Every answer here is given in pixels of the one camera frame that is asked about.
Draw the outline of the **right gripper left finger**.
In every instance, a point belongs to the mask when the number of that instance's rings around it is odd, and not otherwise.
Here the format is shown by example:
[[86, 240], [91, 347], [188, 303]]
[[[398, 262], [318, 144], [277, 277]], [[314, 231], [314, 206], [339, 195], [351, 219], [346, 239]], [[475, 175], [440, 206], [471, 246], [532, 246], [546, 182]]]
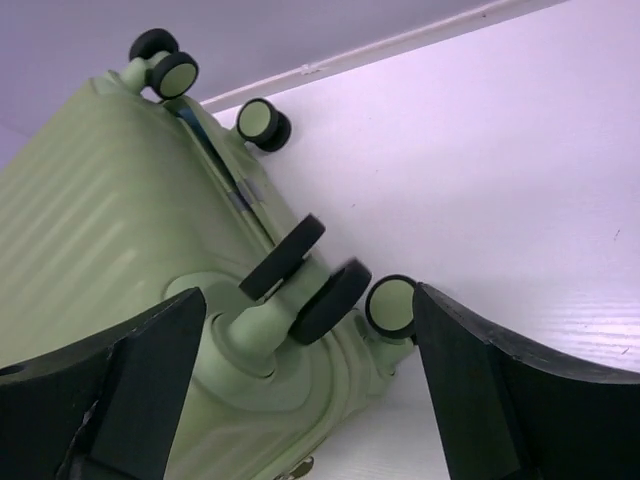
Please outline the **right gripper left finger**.
[[163, 478], [205, 316], [190, 288], [2, 368], [2, 478]]

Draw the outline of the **green suitcase with blue lining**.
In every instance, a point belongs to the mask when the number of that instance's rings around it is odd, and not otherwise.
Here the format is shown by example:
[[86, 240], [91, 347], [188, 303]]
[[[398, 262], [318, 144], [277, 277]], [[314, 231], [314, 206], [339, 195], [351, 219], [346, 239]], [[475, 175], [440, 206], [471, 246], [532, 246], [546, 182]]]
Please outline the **green suitcase with blue lining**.
[[1, 370], [190, 289], [206, 316], [161, 479], [290, 479], [386, 391], [415, 348], [393, 288], [329, 267], [253, 150], [291, 136], [271, 102], [222, 126], [167, 30], [88, 79], [1, 172]]

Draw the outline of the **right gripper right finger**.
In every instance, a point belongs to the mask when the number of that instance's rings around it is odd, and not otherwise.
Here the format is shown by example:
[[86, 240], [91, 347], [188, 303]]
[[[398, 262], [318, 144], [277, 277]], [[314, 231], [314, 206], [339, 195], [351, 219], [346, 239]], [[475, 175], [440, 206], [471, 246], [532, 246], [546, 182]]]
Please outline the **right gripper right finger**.
[[413, 313], [451, 478], [638, 478], [638, 373], [547, 347], [428, 284]]

